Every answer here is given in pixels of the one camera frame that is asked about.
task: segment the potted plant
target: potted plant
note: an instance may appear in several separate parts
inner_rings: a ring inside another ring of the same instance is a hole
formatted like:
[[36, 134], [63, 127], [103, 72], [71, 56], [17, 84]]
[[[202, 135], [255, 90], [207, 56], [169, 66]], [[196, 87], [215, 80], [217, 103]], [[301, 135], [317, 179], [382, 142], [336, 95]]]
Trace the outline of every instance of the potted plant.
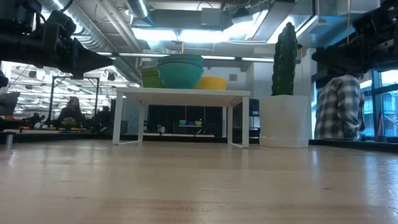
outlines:
[[75, 127], [77, 125], [77, 122], [75, 119], [73, 118], [65, 118], [61, 124], [63, 125], [63, 127], [67, 130], [70, 131], [72, 129], [72, 127]]
[[308, 147], [307, 97], [293, 95], [297, 46], [295, 27], [287, 23], [275, 46], [272, 96], [259, 101], [262, 146]]

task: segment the wood grain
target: wood grain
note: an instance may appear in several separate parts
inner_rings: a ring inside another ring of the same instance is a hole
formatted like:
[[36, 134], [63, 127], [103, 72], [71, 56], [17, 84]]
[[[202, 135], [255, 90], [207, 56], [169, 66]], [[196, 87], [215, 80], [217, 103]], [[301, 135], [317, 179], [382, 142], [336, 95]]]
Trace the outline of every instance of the wood grain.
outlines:
[[0, 148], [0, 223], [398, 223], [398, 157], [62, 141]]

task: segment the black machinery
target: black machinery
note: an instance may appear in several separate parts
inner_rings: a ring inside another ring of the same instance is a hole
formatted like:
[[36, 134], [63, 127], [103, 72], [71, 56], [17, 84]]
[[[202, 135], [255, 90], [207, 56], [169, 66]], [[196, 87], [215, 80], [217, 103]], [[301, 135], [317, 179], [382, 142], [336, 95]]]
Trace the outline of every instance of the black machinery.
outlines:
[[[85, 72], [112, 65], [110, 58], [84, 48], [76, 38], [71, 38], [76, 24], [63, 12], [72, 3], [70, 0], [61, 11], [53, 11], [45, 20], [37, 0], [0, 0], [0, 62], [54, 67], [76, 79], [83, 79]], [[8, 81], [0, 72], [0, 88], [6, 87]], [[3, 98], [14, 103], [0, 100], [3, 111], [0, 115], [12, 114], [17, 96], [3, 94]]]
[[353, 22], [355, 33], [327, 48], [318, 48], [312, 59], [334, 75], [366, 73], [369, 69], [398, 67], [398, 0], [386, 0]]

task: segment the woman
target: woman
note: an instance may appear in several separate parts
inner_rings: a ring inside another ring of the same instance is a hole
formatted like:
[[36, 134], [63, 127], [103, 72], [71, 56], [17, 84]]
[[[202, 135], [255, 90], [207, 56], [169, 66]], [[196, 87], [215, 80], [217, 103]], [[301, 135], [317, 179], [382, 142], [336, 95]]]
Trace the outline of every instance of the woman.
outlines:
[[81, 113], [79, 99], [75, 96], [72, 96], [67, 103], [67, 106], [61, 110], [60, 116], [58, 117], [58, 125], [65, 118], [73, 118], [77, 123], [81, 123], [83, 120], [83, 115]]

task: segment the yellow bowl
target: yellow bowl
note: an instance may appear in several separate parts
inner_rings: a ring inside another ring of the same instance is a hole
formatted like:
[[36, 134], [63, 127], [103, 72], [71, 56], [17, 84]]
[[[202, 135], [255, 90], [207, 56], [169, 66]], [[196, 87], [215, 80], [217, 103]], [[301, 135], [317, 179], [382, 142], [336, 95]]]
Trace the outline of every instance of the yellow bowl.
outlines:
[[228, 82], [221, 77], [202, 77], [199, 84], [195, 86], [196, 90], [226, 90]]

